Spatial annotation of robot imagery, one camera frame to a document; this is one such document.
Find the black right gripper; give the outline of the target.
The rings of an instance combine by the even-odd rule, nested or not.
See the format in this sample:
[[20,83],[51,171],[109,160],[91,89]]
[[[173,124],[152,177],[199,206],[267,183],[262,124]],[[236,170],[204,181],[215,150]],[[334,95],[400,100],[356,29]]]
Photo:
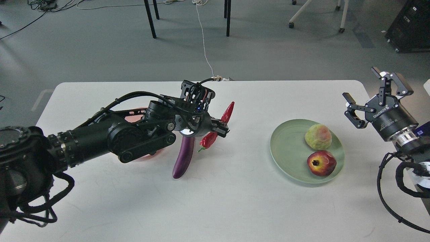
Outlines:
[[[368,123],[360,119],[356,115],[356,111],[367,112],[366,120],[371,122],[381,138],[388,142],[391,136],[400,130],[418,126],[418,122],[399,101],[406,96],[413,95],[414,90],[401,74],[380,71],[377,67],[371,67],[371,71],[380,80],[378,94],[367,101],[366,106],[360,106],[356,104],[356,101],[348,92],[343,92],[342,95],[347,101],[347,110],[344,115],[356,128],[362,129],[366,128]],[[392,83],[395,83],[397,87],[394,94],[391,88]],[[385,101],[385,105],[379,105],[381,101]]]

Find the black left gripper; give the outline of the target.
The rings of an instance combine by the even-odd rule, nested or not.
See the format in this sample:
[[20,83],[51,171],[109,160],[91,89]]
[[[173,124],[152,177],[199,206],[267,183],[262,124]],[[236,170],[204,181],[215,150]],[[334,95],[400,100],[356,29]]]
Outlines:
[[204,136],[211,131],[225,138],[230,129],[227,122],[212,118],[209,113],[202,112],[197,115],[178,115],[178,131],[185,137]]

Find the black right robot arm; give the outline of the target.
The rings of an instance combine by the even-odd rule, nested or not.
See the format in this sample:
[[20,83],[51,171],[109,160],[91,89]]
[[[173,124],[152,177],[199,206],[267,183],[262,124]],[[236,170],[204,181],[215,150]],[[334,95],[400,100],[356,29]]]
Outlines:
[[380,80],[378,93],[361,106],[344,92],[347,101],[344,115],[355,128],[362,129],[371,124],[384,141],[393,143],[396,151],[386,153],[378,168],[378,195],[385,209],[399,223],[429,233],[394,212],[385,202],[381,190],[383,169],[391,159],[398,158],[400,163],[395,174],[398,188],[415,198],[429,198],[429,135],[418,132],[418,122],[400,102],[401,98],[412,95],[413,89],[400,74],[383,72],[376,67],[371,67],[371,71]]

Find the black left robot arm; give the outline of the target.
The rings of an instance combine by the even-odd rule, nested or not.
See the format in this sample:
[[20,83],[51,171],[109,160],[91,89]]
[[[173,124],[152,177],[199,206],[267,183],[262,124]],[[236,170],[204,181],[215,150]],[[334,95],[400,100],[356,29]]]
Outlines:
[[184,137],[183,146],[194,137],[214,133],[225,137],[227,121],[211,117],[209,104],[215,98],[209,81],[184,80],[179,98],[136,91],[117,98],[73,130],[45,136],[37,126],[1,128],[1,230],[21,220],[39,227],[57,222],[53,205],[74,187],[65,173],[85,161],[107,153],[128,163]]

